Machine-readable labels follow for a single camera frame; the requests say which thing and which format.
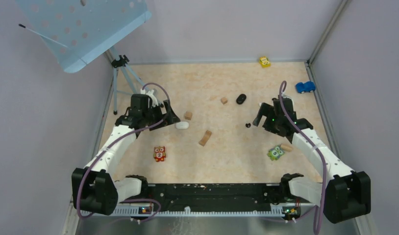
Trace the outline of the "white earbud charging case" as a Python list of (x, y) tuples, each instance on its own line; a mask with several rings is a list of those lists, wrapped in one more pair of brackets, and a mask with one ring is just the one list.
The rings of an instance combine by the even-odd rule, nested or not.
[(189, 123), (185, 121), (177, 122), (175, 124), (175, 128), (178, 130), (186, 130), (189, 128), (189, 126), (190, 126)]

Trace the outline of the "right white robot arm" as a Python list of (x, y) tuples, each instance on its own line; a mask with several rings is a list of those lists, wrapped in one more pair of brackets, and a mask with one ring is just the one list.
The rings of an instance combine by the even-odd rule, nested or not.
[(290, 98), (273, 98), (273, 104), (261, 103), (253, 121), (285, 137), (299, 149), (317, 172), (322, 182), (317, 183), (300, 173), (284, 174), (279, 196), (286, 202), (300, 197), (323, 211), (331, 223), (339, 223), (371, 212), (371, 179), (364, 171), (356, 172), (343, 163), (319, 138), (313, 125), (305, 118), (297, 118)]

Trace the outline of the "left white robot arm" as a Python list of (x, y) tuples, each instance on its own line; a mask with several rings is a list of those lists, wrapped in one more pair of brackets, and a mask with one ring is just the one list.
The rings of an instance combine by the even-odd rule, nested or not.
[(117, 204), (132, 197), (144, 202), (149, 196), (142, 176), (114, 181), (124, 153), (141, 132), (153, 131), (180, 122), (169, 99), (158, 103), (152, 94), (134, 94), (125, 113), (116, 119), (110, 137), (97, 155), (83, 168), (72, 173), (73, 203), (78, 213), (111, 215)]

